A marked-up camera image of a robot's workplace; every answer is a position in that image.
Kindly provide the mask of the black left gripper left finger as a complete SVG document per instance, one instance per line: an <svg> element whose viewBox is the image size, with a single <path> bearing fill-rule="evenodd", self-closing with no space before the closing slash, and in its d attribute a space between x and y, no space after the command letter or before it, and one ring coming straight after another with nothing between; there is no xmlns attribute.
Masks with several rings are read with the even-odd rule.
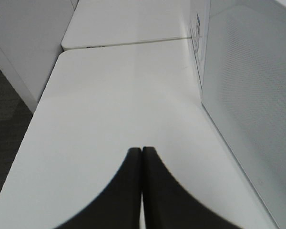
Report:
<svg viewBox="0 0 286 229"><path fill-rule="evenodd" d="M142 150L130 148L105 189L59 229L138 229L142 192Z"/></svg>

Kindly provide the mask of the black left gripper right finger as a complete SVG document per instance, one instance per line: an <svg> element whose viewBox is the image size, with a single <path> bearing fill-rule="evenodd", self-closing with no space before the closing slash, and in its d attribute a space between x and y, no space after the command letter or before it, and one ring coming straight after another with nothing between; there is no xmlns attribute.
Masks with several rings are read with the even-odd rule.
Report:
<svg viewBox="0 0 286 229"><path fill-rule="evenodd" d="M143 148L143 206L148 229L231 228L176 181L153 147Z"/></svg>

